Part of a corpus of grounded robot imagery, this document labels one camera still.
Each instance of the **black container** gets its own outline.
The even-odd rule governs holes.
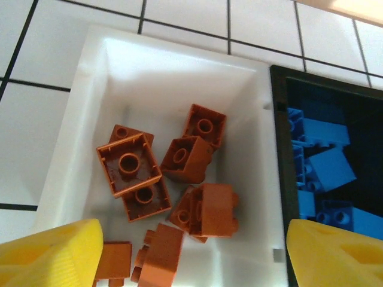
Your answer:
[[[383,217],[383,91],[280,66],[271,66],[270,74],[285,237],[289,222],[300,218],[288,108],[302,109],[309,118],[348,129],[351,144],[344,154],[357,179],[316,199],[350,201]],[[342,113],[326,111],[326,106]],[[305,156],[318,152],[315,148],[308,151]],[[289,285],[297,286],[288,254],[287,273]]]

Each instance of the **orange lego brick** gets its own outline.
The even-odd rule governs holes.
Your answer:
[[[174,139],[160,166],[163,174],[175,182],[199,184],[205,179],[213,149],[199,136]]]
[[[122,201],[129,222],[167,211],[172,207],[163,178],[153,185],[125,194]]]
[[[119,141],[120,139],[126,139],[129,136],[137,135],[138,133],[143,133],[146,136],[146,139],[148,140],[148,143],[150,146],[153,144],[154,135],[151,133],[144,133],[140,130],[135,130],[130,127],[121,126],[119,124],[116,124],[113,128],[112,134],[109,139],[109,144],[111,142]]]
[[[191,192],[190,231],[193,236],[232,237],[238,230],[233,209],[238,195],[231,185],[203,184]]]
[[[191,105],[182,137],[200,136],[215,151],[221,146],[225,125],[226,115],[194,103]]]
[[[143,133],[97,148],[115,198],[158,182],[162,173]]]
[[[148,230],[144,242],[150,244],[138,251],[131,281],[138,287],[170,287],[180,260],[184,233],[159,224],[157,230]]]
[[[169,218],[167,219],[174,225],[176,225],[178,228],[182,229],[186,233],[190,232],[190,217],[191,217],[191,210],[190,210],[190,199],[192,196],[192,191],[195,189],[194,186],[189,185],[184,193],[184,195],[181,197],[180,201],[170,214]],[[201,237],[201,236],[193,236],[194,239],[205,243],[208,238],[207,237]]]
[[[132,245],[130,242],[104,242],[95,281],[109,279],[109,287],[124,286],[125,278],[130,276]]]

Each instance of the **white tray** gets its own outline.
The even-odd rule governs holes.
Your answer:
[[[173,286],[287,286],[285,259],[273,256],[284,234],[268,65],[119,30],[89,30],[33,232],[98,218],[105,240],[132,242],[133,268],[146,230],[169,212],[128,223],[95,149],[122,124],[155,135],[160,164],[192,103],[227,115],[206,182],[234,186],[239,231],[206,244],[186,236]],[[174,203],[185,185],[166,183]]]

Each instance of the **blue lego brick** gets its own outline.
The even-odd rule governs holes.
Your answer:
[[[305,158],[303,148],[300,145],[293,145],[296,185],[302,187],[306,184],[305,176]]]
[[[293,143],[305,144],[305,131],[303,129],[303,112],[299,109],[288,108],[288,122]]]
[[[356,179],[340,148],[332,148],[305,160],[306,190],[323,193]]]
[[[317,222],[348,231],[353,229],[352,203],[348,201],[322,200]]]
[[[331,201],[321,202],[317,222],[383,240],[383,218],[355,208],[347,201]]]
[[[318,145],[322,147],[333,144],[343,147],[349,145],[347,126],[341,124],[304,118],[303,130],[305,131],[305,141],[308,146]]]
[[[315,200],[314,193],[309,191],[298,191],[299,217],[307,219],[307,217],[315,217]]]
[[[383,218],[353,208],[354,232],[383,240]]]

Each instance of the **tile floor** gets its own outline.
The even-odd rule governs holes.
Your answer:
[[[34,221],[90,24],[383,90],[383,29],[291,0],[4,1],[0,243]]]

